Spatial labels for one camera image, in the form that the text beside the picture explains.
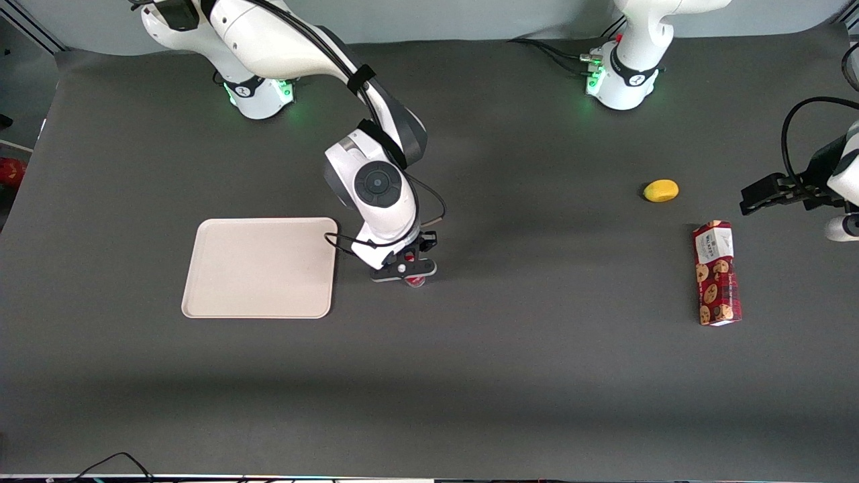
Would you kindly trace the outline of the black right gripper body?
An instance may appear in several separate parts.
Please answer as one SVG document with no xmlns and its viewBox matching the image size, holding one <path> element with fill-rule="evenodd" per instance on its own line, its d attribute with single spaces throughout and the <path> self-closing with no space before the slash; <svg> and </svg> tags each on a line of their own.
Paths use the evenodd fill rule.
<svg viewBox="0 0 859 483">
<path fill-rule="evenodd" d="M 405 266 L 436 266 L 425 254 L 438 244 L 436 231 L 420 231 L 400 252 L 400 264 Z"/>
</svg>

